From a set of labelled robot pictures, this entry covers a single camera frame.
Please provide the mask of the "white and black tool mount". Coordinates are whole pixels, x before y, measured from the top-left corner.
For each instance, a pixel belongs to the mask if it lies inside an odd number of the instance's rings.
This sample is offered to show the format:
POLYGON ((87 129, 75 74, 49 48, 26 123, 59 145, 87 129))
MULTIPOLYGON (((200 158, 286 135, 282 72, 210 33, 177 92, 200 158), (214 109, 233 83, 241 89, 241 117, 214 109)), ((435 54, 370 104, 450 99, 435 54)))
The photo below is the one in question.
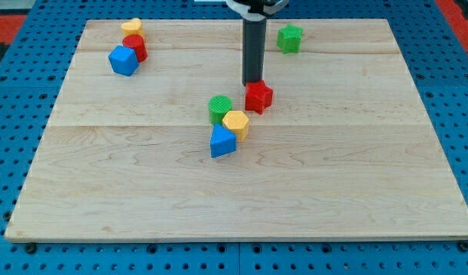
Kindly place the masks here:
POLYGON ((289 0, 226 0, 227 6, 247 21, 262 21, 286 7, 289 0))

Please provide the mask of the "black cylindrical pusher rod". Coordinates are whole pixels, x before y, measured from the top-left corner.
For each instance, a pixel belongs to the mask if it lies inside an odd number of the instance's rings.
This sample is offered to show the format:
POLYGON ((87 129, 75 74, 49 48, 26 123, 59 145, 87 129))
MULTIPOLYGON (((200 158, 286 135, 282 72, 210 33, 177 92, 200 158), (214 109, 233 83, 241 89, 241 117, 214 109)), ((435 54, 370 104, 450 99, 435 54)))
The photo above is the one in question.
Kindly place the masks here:
POLYGON ((262 79, 265 55, 266 23, 244 19, 242 23, 242 84, 262 79))

